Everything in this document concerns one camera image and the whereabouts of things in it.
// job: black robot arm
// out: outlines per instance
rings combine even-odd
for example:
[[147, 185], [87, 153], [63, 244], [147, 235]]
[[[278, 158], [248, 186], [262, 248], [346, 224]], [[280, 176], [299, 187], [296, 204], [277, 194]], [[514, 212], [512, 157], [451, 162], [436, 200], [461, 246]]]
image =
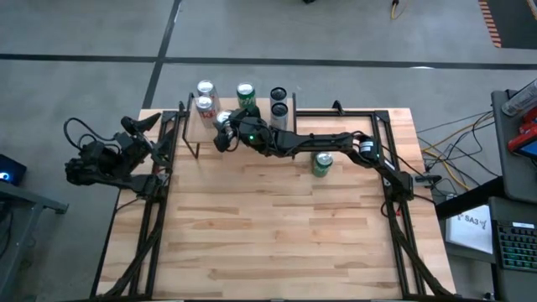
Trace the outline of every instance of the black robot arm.
[[[65, 164], [67, 180], [74, 185], [103, 184], [112, 185], [120, 189], [130, 189], [145, 198], [156, 196], [162, 187], [163, 181], [156, 174], [131, 175], [133, 170], [141, 164], [149, 155], [151, 159], [164, 168], [171, 168], [171, 163], [161, 151], [161, 143], [149, 141], [144, 132], [150, 130], [159, 120], [160, 113], [154, 114], [142, 121], [124, 117], [121, 124], [125, 132], [116, 133], [113, 138], [95, 138], [93, 132], [84, 122], [77, 118], [70, 118], [65, 122], [64, 132], [68, 141], [79, 149], [79, 157], [71, 159]], [[77, 121], [95, 136], [93, 141], [80, 146], [74, 144], [67, 133], [67, 125], [70, 121]]]
[[383, 156], [382, 144], [361, 131], [338, 134], [299, 135], [267, 125], [258, 114], [245, 109], [231, 113], [229, 123], [220, 127], [214, 139], [216, 148], [224, 152], [232, 138], [237, 138], [265, 156], [288, 157], [301, 152], [341, 152], [354, 163], [377, 170], [390, 184], [394, 201], [414, 199], [412, 177], [399, 172]]

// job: yellow wire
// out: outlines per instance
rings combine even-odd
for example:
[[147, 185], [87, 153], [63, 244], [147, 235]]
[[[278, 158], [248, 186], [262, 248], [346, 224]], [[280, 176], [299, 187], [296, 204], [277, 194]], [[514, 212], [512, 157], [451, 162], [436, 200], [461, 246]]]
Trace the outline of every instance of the yellow wire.
[[[492, 113], [489, 113], [489, 116], [486, 117], [486, 118], [483, 118], [483, 120], [479, 121], [479, 123], [477, 123], [476, 126], [479, 126], [482, 122], [485, 122], [485, 121], [487, 121], [488, 119], [491, 119], [491, 118], [493, 118], [493, 115], [492, 115]], [[442, 139], [440, 142], [438, 142], [438, 143], [434, 143], [434, 144], [430, 145], [430, 146], [427, 147], [427, 148], [423, 148], [423, 149], [421, 149], [421, 151], [422, 151], [422, 152], [425, 152], [425, 151], [427, 151], [427, 150], [429, 150], [429, 149], [431, 149], [431, 148], [434, 148], [434, 147], [438, 146], [439, 144], [444, 143], [446, 140], [448, 140], [448, 139], [450, 139], [450, 138], [453, 138], [453, 137], [456, 136], [458, 133], [461, 133], [462, 131], [464, 131], [464, 130], [466, 130], [466, 129], [468, 129], [468, 128], [472, 128], [472, 127], [474, 127], [474, 124], [473, 124], [473, 123], [470, 124], [470, 125], [467, 125], [467, 126], [465, 126], [465, 127], [463, 127], [463, 128], [460, 128], [459, 130], [455, 131], [454, 133], [452, 133], [452, 134], [451, 134], [450, 136], [448, 136], [447, 138], [444, 138], [444, 139]]]
[[[437, 159], [441, 159], [439, 155], [437, 154], [434, 154], [432, 153], [431, 151], [427, 151], [427, 150], [424, 150], [423, 151], [424, 153], [432, 156], [432, 157], [435, 157]], [[442, 164], [444, 165], [444, 168], [446, 168], [446, 171], [447, 173], [450, 175], [450, 177], [461, 187], [463, 187], [464, 189], [466, 190], [470, 190], [470, 187], [468, 187], [467, 185], [464, 185], [464, 183], [462, 181], [460, 181], [457, 177], [455, 177], [455, 175], [453, 174], [453, 172], [451, 172], [451, 169], [450, 167], [446, 164], [445, 161], [442, 161]]]

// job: keyboard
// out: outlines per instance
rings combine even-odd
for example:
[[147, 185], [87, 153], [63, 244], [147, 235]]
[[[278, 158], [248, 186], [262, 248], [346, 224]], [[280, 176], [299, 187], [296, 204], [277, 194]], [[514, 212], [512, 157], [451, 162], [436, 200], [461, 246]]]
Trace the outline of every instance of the keyboard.
[[504, 269], [537, 273], [537, 230], [530, 224], [496, 221], [498, 249]]

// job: concrete floor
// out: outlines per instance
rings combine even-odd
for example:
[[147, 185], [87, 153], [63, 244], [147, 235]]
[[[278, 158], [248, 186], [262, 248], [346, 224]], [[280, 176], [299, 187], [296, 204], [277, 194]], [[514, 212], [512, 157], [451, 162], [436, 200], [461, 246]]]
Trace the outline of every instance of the concrete floor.
[[[534, 63], [537, 51], [497, 49], [488, 37], [477, 0], [412, 0], [389, 20], [391, 1], [184, 0], [168, 56]], [[8, 0], [0, 3], [0, 53], [156, 56], [172, 0]], [[153, 70], [150, 63], [0, 61], [0, 153], [28, 165], [25, 187], [70, 203], [65, 216], [45, 213], [35, 233], [30, 268], [19, 276], [18, 299], [38, 301], [88, 296], [117, 190], [77, 187], [65, 181], [63, 163], [76, 155], [62, 123], [80, 117], [102, 135], [136, 117]], [[175, 108], [196, 82], [215, 81], [232, 96], [239, 81], [259, 95], [284, 86], [298, 107], [410, 107], [416, 128], [449, 122], [490, 107], [490, 92], [519, 88], [534, 71], [417, 70], [249, 65], [164, 64], [153, 108]], [[461, 122], [423, 133], [437, 141]], [[81, 129], [73, 127], [73, 135]], [[493, 127], [478, 133], [477, 156], [500, 172]], [[467, 139], [467, 152], [477, 145]], [[476, 164], [457, 162], [476, 180], [492, 178]], [[435, 169], [445, 174], [442, 169]], [[451, 190], [449, 185], [441, 186]], [[450, 257], [457, 292], [479, 297], [492, 290], [485, 263]]]

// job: butcher block tabletop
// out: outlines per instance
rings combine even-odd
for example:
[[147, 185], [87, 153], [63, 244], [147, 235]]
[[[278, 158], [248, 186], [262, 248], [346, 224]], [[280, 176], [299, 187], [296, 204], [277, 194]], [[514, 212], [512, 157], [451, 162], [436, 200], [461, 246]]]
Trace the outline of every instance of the butcher block tabletop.
[[[398, 154], [423, 171], [410, 110], [382, 110], [389, 112]], [[142, 110], [140, 118], [156, 112], [162, 110]], [[299, 134], [373, 132], [365, 117], [298, 117], [296, 126]], [[155, 141], [158, 133], [159, 122], [148, 137]], [[240, 145], [236, 152], [220, 154], [202, 143], [195, 159], [178, 139], [153, 298], [401, 298], [388, 219], [380, 212], [380, 176], [344, 154], [333, 155], [328, 175], [316, 178], [308, 153], [295, 160], [266, 158]], [[149, 160], [136, 172], [150, 169]], [[414, 191], [430, 197], [425, 188]], [[123, 190], [117, 206], [134, 198]], [[115, 215], [97, 294], [109, 290], [132, 261], [143, 203]], [[415, 199], [409, 211], [419, 255], [455, 292], [435, 207]], [[406, 255], [404, 265], [410, 291], [416, 293]], [[147, 267], [140, 275], [142, 292]]]

